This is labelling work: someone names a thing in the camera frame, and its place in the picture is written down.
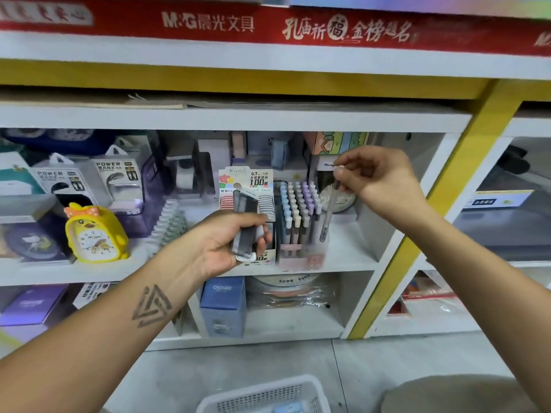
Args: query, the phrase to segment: purple packaging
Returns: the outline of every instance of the purple packaging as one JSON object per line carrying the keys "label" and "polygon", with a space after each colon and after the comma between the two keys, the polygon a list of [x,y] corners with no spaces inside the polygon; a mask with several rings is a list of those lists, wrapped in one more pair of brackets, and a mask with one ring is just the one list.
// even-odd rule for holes
{"label": "purple packaging", "polygon": [[165,187],[162,171],[157,166],[154,155],[151,155],[141,167],[144,203],[140,214],[116,214],[126,235],[130,239],[147,238],[151,235],[165,205]]}
{"label": "purple packaging", "polygon": [[66,284],[29,287],[2,312],[0,330],[27,343],[76,310],[66,296]]}

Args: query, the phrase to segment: floor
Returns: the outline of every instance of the floor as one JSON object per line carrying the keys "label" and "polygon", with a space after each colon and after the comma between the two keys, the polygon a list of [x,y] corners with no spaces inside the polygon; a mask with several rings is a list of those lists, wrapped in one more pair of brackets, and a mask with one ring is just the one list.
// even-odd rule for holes
{"label": "floor", "polygon": [[480,332],[158,351],[141,356],[106,408],[194,412],[213,393],[305,373],[319,378],[332,413],[377,411],[386,390],[427,375],[511,375]]}

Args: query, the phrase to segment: forearm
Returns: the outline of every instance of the forearm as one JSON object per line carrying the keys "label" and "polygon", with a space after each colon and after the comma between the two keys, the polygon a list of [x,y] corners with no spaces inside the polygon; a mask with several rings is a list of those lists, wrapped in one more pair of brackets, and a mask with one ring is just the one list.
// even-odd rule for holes
{"label": "forearm", "polygon": [[551,291],[432,209],[404,231],[450,284],[534,402],[551,411]]}
{"label": "forearm", "polygon": [[2,411],[97,413],[200,285],[197,276],[178,272],[179,266],[173,255],[158,255],[97,301],[0,361]]}

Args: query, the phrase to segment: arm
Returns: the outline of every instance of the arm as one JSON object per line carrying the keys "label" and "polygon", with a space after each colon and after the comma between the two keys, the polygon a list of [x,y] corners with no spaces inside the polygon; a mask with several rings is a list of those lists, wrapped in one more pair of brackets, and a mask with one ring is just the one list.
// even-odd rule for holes
{"label": "arm", "polygon": [[335,164],[344,166],[335,178],[424,252],[528,395],[551,411],[551,291],[438,215],[402,151],[364,146]]}
{"label": "arm", "polygon": [[117,287],[2,359],[2,412],[97,413],[191,294],[237,264],[228,244],[239,228],[264,222],[264,215],[211,215]]}

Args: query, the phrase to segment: white basket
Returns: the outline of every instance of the white basket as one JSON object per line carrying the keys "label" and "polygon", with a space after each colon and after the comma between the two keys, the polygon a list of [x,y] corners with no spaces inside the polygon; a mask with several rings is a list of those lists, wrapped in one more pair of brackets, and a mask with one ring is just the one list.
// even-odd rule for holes
{"label": "white basket", "polygon": [[331,413],[320,381],[308,374],[214,394],[203,399],[197,413],[272,413],[298,400],[304,413]]}

